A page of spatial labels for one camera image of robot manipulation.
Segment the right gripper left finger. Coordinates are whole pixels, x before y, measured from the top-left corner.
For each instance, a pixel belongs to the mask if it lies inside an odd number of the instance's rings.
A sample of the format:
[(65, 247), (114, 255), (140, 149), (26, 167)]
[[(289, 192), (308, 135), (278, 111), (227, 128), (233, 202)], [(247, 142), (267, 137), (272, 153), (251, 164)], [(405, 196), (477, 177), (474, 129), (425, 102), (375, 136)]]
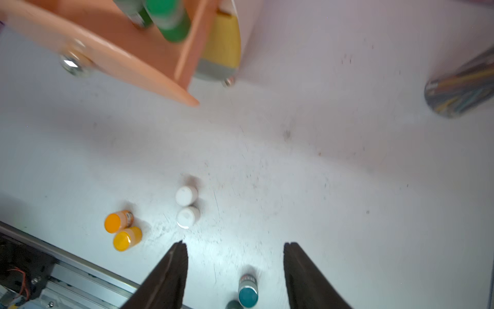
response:
[(188, 266), (187, 245), (174, 243), (121, 309), (181, 309)]

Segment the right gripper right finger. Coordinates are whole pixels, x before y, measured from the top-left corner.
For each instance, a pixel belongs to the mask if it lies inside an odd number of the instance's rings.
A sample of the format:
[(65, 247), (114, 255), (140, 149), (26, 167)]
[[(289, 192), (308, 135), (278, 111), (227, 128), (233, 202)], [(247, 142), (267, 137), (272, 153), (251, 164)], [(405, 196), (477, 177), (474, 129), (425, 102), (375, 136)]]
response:
[(284, 244), (283, 265), (291, 309), (350, 307), (298, 243)]

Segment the teal paint can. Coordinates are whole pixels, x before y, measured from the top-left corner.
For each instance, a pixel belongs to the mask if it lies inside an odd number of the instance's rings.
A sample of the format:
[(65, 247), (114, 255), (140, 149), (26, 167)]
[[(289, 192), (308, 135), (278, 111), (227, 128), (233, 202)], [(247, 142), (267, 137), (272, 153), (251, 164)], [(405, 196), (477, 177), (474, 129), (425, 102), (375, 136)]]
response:
[(245, 308), (253, 308), (259, 300), (259, 291), (256, 278), (245, 274), (239, 280), (238, 300)]

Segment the white paint can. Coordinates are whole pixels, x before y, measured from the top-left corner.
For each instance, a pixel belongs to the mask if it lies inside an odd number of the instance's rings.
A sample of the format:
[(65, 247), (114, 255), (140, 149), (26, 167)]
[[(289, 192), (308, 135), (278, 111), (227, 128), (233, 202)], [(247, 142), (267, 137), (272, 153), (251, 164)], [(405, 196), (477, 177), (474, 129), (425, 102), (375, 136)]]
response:
[(194, 186), (185, 185), (176, 191), (175, 201), (182, 207), (192, 205), (198, 199), (198, 190)]
[(190, 229), (200, 219), (201, 213), (199, 209), (193, 205), (183, 207), (176, 217), (176, 222), (182, 229)]

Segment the round white drawer cabinet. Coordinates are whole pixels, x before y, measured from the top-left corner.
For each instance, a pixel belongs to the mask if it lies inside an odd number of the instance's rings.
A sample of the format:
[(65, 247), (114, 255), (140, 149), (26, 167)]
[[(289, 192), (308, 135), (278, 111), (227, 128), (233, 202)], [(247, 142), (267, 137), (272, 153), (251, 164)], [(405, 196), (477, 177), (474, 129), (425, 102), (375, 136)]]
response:
[(112, 1), (2, 1), (1, 20), (59, 57), (77, 76), (98, 70), (165, 98), (198, 106), (194, 76), (232, 85), (262, 1), (185, 1), (182, 42), (139, 29)]

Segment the light green paint can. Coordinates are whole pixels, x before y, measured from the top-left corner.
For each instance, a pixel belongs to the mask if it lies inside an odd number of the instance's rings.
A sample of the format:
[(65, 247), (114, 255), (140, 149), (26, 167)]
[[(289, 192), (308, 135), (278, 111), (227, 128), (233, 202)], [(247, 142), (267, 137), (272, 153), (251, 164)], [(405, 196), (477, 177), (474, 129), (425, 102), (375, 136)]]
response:
[(144, 7), (168, 42), (184, 41), (191, 28), (191, 20), (182, 0), (147, 0)]

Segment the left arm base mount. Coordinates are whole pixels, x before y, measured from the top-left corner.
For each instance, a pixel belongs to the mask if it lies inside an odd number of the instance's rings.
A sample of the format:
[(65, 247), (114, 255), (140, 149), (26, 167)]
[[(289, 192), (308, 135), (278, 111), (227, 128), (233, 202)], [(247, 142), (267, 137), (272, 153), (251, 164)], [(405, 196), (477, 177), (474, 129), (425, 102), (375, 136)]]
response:
[(31, 301), (41, 295), (54, 269), (55, 258), (1, 235), (1, 286)]

